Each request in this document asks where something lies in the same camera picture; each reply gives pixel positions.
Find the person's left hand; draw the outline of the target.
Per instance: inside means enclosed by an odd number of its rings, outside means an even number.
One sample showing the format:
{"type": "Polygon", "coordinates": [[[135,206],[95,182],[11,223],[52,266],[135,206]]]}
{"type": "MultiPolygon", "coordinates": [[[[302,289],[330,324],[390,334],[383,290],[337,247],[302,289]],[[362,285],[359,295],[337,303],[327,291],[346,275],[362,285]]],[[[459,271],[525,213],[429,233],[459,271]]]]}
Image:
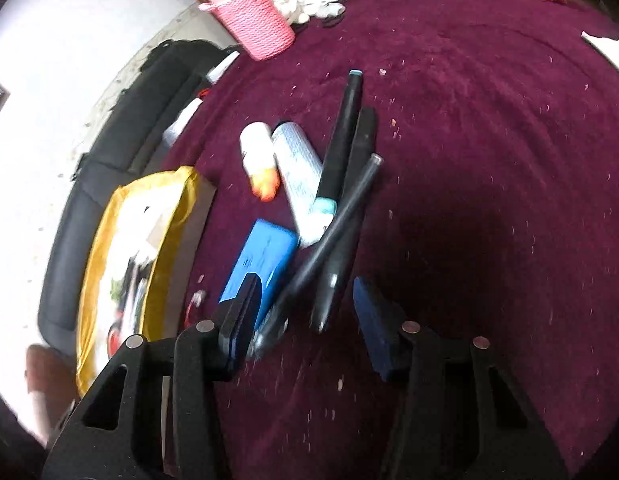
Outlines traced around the person's left hand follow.
{"type": "Polygon", "coordinates": [[[79,400],[74,368],[56,350],[32,344],[26,350],[25,378],[39,440],[49,445],[79,400]]]}

